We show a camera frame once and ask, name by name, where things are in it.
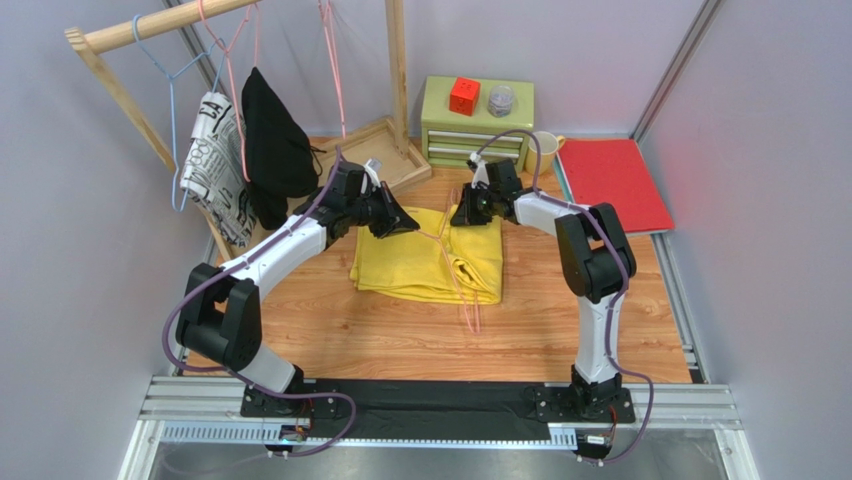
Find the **yellow trousers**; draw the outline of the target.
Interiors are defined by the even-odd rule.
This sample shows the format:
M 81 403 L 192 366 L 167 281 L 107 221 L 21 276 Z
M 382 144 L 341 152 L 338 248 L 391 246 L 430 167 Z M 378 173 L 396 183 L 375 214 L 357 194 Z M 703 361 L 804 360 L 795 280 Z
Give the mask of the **yellow trousers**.
M 409 207 L 417 232 L 375 238 L 357 231 L 349 278 L 359 291 L 404 300 L 462 304 L 499 304 L 503 292 L 501 224 L 454 227 L 455 212 Z

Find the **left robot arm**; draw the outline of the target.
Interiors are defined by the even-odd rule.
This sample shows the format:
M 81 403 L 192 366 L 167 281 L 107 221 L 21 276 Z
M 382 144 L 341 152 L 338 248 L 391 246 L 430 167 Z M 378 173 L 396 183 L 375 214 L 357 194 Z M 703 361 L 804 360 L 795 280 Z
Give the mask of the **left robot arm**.
M 365 164 L 340 160 L 326 184 L 270 237 L 220 267 L 194 268 L 177 308 L 176 342 L 266 394 L 292 395 L 297 368 L 264 344 L 261 304 L 297 267 L 353 228 L 365 227 L 377 239 L 419 230 L 380 179 L 381 167 L 375 158 Z

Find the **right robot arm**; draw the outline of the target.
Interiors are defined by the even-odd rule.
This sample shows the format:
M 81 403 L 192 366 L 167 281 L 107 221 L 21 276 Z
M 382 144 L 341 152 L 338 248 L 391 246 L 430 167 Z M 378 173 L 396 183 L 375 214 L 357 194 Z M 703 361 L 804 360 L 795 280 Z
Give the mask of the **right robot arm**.
M 564 395 L 567 408 L 587 421 L 634 419 L 630 392 L 616 364 L 618 320 L 636 261 L 614 207 L 580 206 L 526 188 L 509 160 L 487 162 L 472 154 L 467 165 L 473 179 L 463 187 L 452 226 L 483 226 L 500 217 L 556 239 L 579 312 L 579 346 Z

